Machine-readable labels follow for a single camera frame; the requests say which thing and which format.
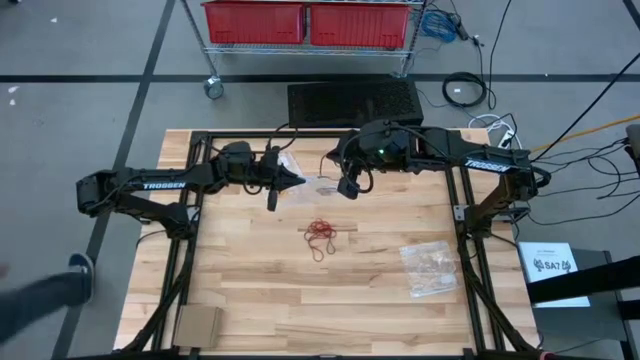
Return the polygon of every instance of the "person's leg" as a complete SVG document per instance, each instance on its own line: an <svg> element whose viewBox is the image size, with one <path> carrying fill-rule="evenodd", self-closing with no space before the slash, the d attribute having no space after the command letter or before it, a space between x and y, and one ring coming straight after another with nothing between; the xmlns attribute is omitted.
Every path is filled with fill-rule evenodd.
<svg viewBox="0 0 640 360"><path fill-rule="evenodd" d="M91 299L93 262L84 254L74 254L69 270L0 294L0 344L63 306L78 306Z"/></svg>

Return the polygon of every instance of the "cardboard piece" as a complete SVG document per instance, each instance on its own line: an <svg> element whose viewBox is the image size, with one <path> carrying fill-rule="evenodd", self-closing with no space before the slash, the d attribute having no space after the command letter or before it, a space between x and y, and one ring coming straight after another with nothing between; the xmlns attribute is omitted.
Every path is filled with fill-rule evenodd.
<svg viewBox="0 0 640 360"><path fill-rule="evenodd" d="M221 315L222 310L215 306L182 306L173 345L197 348L215 347Z"/></svg>

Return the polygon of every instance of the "gray concrete floor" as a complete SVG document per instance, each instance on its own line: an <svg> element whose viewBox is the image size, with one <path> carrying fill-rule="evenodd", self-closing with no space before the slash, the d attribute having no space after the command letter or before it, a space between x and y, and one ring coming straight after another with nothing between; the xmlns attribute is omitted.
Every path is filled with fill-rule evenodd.
<svg viewBox="0 0 640 360"><path fill-rule="evenodd" d="M164 1L25 0L0 4L0 75L141 75ZM204 29L198 1L191 2ZM437 4L450 9L445 0ZM457 0L464 24L486 43L488 56L506 0ZM155 74L206 74L201 54L179 5L155 67ZM638 51L640 33L622 0L514 1L495 55L496 74L610 74ZM420 39L417 49L437 45ZM389 73L394 59L343 57L218 58L222 74ZM415 73L478 71L469 43L424 51ZM640 73L640 63L630 73ZM555 139L602 90L604 83L496 82L496 114L515 114L525 147ZM8 89L19 86L14 93ZM200 83L152 83L135 132L127 165L153 168L168 128L273 128L287 119L286 83L233 83L212 102ZM440 83L418 87L442 104ZM11 267L0 290L63 271L70 253L84 251L94 221L80 215L74 183L113 165L137 83L0 83L0 264ZM638 113L640 83L616 84L576 130ZM425 124L464 127L469 117L451 107L433 108L424 99ZM473 114L487 112L478 106ZM599 147L624 136L624 126L583 137L558 151ZM612 156L623 171L631 164ZM552 190L613 181L574 165L554 177ZM637 190L627 183L622 191ZM539 221L554 221L615 210L629 198L596 200L595 192L539 198L532 202ZM593 221L541 227L524 220L522 241L569 242L583 249L610 250L614 259L640 253L637 204ZM135 252L140 225L111 217L97 264L95 301L82 312L71 354L111 350ZM66 310L30 326L0 348L0 358L51 356ZM589 339L545 334L545 347L559 350ZM570 354L621 358L615 343L601 341Z"/></svg>

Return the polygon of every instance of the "jeans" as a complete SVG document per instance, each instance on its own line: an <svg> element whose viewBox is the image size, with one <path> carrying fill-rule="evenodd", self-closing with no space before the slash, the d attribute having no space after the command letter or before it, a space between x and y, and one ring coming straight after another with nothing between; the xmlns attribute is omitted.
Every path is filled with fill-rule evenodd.
<svg viewBox="0 0 640 360"><path fill-rule="evenodd" d="M79 272L62 273L0 293L0 344L63 306L86 302L90 294L86 289L88 277Z"/></svg>

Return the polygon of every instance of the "butcher block tabletop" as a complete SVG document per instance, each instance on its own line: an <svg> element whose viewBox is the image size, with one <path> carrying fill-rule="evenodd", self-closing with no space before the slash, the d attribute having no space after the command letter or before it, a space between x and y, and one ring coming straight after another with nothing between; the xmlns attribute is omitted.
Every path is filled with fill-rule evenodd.
<svg viewBox="0 0 640 360"><path fill-rule="evenodd" d="M461 132L467 141L488 142L483 129ZM191 133L166 132L159 169L185 167ZM221 148L238 140L254 150L264 150L266 143L237 138L213 144ZM282 156L314 179L322 155L336 143L337 138L299 138ZM459 172L454 173L463 202ZM498 177L470 173L479 203ZM328 178L282 194L275 212L267 211L264 191L251 196L239 185L204 197L188 303L220 307L222 322L217 346L201 354L460 355L474 348L444 173L374 173L373 191L357 200L332 191L332 179L340 177L332 162L324 161L323 175ZM170 203L178 197L179 191L157 191L150 199ZM334 254L326 254L325 240L315 243L325 253L321 262L314 261L304 239L316 219L336 230ZM156 223L143 226L141 235L157 230L162 227ZM507 224L495 223L493 232L513 240ZM412 297L400 248L435 241L448 242L458 285ZM129 343L158 305L169 246L163 233L140 243L114 348ZM516 249L491 238L485 248L497 303L535 346L538 335ZM469 253L475 253L471 241ZM487 347L493 348L488 314L478 303ZM175 316L174 304L164 348L171 345Z"/></svg>

